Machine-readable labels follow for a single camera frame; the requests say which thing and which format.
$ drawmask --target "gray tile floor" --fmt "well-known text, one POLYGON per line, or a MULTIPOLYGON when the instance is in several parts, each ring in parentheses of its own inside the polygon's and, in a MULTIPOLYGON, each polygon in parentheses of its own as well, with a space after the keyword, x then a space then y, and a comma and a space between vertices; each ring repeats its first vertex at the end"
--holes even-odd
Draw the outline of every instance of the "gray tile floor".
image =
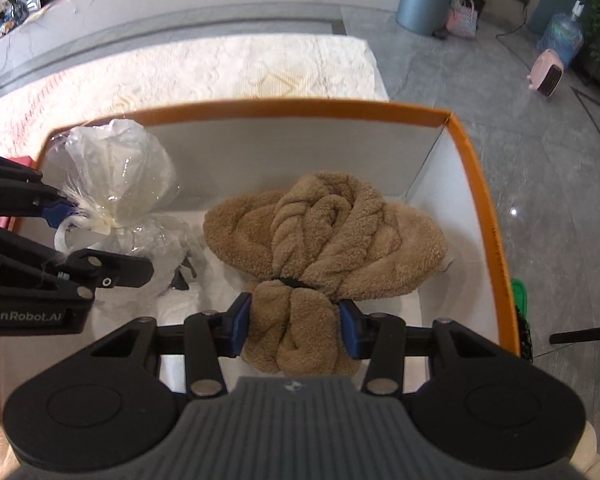
MULTIPOLYGON (((528 288, 536 365, 580 394, 600 451, 600 343, 556 347, 548 341, 553 332, 600 325, 600 92, 571 73, 550 99, 529 91, 532 43, 521 34, 499 42, 500 30, 488 23, 477 41, 440 41, 403 30, 392 13, 380 10, 286 6, 280 14, 264 7, 237 16, 267 20, 261 23, 211 25, 213 16, 191 11, 170 18, 173 30, 161 21, 165 30, 135 23, 106 31, 106 38, 95 39, 100 46, 58 53, 0 81, 0 95, 67 66, 148 44, 236 32, 342 33, 344 24, 346 34, 368 41, 392 100, 448 108, 463 120, 491 188, 510 271, 528 288)), ((231 12, 219 10, 218 21, 231 12)))

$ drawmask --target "metal screw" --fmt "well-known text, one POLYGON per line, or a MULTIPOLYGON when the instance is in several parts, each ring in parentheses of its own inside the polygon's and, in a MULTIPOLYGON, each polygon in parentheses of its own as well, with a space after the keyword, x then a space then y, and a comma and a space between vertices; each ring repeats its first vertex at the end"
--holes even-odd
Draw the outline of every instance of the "metal screw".
POLYGON ((398 389, 398 383, 396 383, 393 379, 380 377, 377 379, 371 379, 366 384, 366 389, 372 394, 376 395, 391 395, 395 390, 398 389))
POLYGON ((213 379, 200 379, 191 383, 191 392, 199 397, 213 397, 222 390, 222 384, 213 379))
POLYGON ((85 286, 79 286, 76 292, 78 293, 78 296, 84 298, 85 300, 90 300, 93 298, 93 293, 85 286))

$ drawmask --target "gray gripper base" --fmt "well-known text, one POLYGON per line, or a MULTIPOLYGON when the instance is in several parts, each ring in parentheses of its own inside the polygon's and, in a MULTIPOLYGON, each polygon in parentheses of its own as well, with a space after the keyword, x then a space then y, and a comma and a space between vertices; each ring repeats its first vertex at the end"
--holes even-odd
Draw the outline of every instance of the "gray gripper base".
POLYGON ((190 402, 160 445, 86 473, 23 466, 11 480, 580 480, 568 460, 526 472, 458 462, 416 430, 400 402, 347 378, 241 378, 228 396, 190 402))

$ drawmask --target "brown fluffy fabric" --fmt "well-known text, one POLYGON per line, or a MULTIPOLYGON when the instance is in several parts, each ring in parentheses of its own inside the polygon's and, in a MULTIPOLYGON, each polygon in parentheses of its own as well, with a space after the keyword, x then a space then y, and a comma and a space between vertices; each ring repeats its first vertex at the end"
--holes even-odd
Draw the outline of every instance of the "brown fluffy fabric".
POLYGON ((345 173, 310 174, 287 192, 226 200, 206 214, 204 232, 222 261, 263 280, 253 290, 242 357, 289 376, 355 374, 359 362, 342 344, 336 303, 408 294, 446 254, 429 216, 385 202, 345 173))

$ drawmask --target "plastic bag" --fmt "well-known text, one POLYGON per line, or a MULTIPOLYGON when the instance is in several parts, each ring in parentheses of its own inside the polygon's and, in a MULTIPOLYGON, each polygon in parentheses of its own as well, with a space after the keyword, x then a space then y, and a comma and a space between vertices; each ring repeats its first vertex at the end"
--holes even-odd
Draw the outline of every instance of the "plastic bag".
POLYGON ((68 172, 62 191, 77 204, 56 233, 56 250, 69 254, 89 246, 149 258, 154 277, 136 289, 137 298, 165 291, 192 244, 202 252, 185 222, 151 213, 172 200, 178 186, 169 155, 140 124, 77 126, 54 139, 49 157, 68 172))

